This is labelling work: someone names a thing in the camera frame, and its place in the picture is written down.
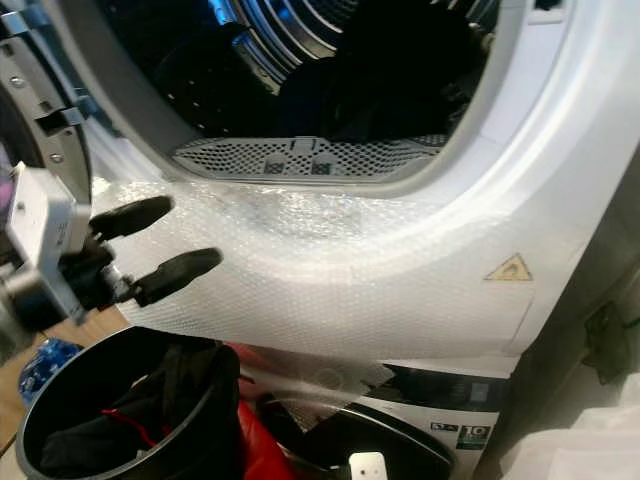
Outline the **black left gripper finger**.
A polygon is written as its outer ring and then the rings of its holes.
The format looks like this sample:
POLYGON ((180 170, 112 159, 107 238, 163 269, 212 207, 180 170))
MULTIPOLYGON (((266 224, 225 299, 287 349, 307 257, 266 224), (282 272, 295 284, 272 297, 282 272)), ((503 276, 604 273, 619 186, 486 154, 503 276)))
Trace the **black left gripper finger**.
POLYGON ((150 274, 134 280, 131 298, 140 307, 155 305, 169 294, 186 288, 198 276, 202 276, 223 261, 218 248, 205 248, 180 253, 173 259, 161 262, 150 274))
POLYGON ((142 198, 115 209, 100 212, 90 219, 90 230, 100 242, 132 236, 164 218, 174 209, 172 196, 142 198))

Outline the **blue plastic item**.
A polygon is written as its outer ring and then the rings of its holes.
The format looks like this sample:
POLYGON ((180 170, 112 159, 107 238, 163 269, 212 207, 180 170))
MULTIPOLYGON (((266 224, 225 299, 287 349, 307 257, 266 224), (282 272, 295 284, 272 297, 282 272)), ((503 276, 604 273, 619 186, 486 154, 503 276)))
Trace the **blue plastic item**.
POLYGON ((60 338, 47 338, 38 344, 35 356, 20 370, 17 385, 23 403, 31 406, 52 376, 58 374, 83 348, 60 338))

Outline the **round dryer door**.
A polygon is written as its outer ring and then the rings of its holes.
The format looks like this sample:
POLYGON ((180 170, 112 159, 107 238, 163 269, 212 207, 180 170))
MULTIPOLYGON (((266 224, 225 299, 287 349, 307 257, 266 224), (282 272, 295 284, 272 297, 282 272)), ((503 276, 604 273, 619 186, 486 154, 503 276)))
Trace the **round dryer door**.
POLYGON ((42 166, 78 204, 92 204, 90 150, 79 99, 38 32, 33 0, 0 0, 1 141, 15 163, 42 166))

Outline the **red cloth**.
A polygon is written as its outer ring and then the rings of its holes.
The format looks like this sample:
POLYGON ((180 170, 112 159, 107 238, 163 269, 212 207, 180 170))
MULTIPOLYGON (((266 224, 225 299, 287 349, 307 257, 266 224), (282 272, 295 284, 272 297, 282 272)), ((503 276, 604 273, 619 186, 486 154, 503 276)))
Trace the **red cloth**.
POLYGON ((253 390, 255 384, 251 375, 239 372, 236 415, 243 451, 239 454, 244 466, 241 480, 298 480, 275 436, 250 406, 250 401, 261 396, 253 390))

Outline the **grey mesh lint filter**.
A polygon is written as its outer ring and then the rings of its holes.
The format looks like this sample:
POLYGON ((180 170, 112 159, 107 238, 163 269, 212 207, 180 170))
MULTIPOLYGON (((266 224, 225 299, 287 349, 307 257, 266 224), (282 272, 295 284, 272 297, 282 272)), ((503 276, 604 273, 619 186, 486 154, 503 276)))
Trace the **grey mesh lint filter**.
POLYGON ((445 134, 374 142, 319 137, 205 138, 177 148, 172 160, 216 180, 358 186, 387 183, 416 172, 448 140, 445 134))

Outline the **black plastic basin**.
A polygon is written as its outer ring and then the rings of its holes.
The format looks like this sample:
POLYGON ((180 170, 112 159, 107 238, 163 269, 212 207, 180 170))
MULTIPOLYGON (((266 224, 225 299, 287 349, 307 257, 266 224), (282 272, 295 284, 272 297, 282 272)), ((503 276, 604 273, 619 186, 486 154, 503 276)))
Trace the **black plastic basin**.
POLYGON ((365 404, 264 396, 256 407, 276 442, 316 468, 347 467, 352 454, 378 452, 388 480, 449 480, 454 471, 442 442, 365 404))

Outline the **steel dryer drum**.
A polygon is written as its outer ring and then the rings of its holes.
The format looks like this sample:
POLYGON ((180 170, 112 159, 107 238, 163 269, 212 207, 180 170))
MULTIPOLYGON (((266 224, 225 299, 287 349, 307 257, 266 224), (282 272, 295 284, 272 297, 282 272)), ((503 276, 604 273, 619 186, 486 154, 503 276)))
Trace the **steel dryer drum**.
POLYGON ((234 49, 270 92, 306 61, 337 52, 349 20, 365 3, 389 0, 207 0, 216 22, 246 32, 234 49))

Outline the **small white plastic piece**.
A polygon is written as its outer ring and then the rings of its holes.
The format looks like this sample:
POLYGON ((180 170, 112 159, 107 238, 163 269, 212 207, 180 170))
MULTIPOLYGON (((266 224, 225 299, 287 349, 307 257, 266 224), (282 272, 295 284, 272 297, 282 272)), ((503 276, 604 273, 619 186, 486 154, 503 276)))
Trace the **small white plastic piece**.
POLYGON ((389 480, 387 463, 380 452, 357 452, 348 457, 349 480, 389 480))

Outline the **white tumble dryer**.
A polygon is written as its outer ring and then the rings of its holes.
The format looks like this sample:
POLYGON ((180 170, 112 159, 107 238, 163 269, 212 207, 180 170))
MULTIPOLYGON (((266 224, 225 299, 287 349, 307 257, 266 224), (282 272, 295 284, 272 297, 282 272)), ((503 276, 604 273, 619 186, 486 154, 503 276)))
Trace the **white tumble dryer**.
POLYGON ((36 0, 90 110, 93 201, 175 209, 115 242, 146 273, 197 248, 218 268, 137 326, 315 355, 515 356, 570 282, 640 145, 640 0, 365 3, 329 58, 275 93, 207 0, 36 0), (238 182, 172 152, 205 138, 445 134, 397 180, 238 182), (485 282, 521 253, 534 280, 485 282))

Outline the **yellow triangle warning sticker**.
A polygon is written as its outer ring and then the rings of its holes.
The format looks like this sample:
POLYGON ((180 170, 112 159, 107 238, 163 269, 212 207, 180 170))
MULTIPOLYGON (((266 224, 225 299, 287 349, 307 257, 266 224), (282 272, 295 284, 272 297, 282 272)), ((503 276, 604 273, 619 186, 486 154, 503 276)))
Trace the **yellow triangle warning sticker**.
POLYGON ((513 253, 506 261, 484 276, 485 282, 525 283, 532 282, 529 265, 526 264, 521 253, 513 253))

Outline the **green warranty label sticker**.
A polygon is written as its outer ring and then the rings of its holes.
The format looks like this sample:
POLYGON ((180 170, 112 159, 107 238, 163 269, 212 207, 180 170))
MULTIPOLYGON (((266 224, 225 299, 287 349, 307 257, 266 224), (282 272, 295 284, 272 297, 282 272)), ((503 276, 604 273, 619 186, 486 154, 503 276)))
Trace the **green warranty label sticker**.
POLYGON ((430 422, 430 431, 456 451, 484 451, 493 425, 458 425, 449 422, 430 422))

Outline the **white cloth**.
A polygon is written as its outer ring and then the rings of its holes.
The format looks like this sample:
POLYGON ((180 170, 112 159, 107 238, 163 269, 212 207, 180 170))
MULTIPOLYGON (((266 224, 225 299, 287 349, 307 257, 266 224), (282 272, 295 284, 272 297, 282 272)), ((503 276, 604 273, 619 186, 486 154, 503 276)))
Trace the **white cloth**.
POLYGON ((571 428, 526 435, 500 471, 500 480, 640 480, 640 406, 589 408, 571 428))

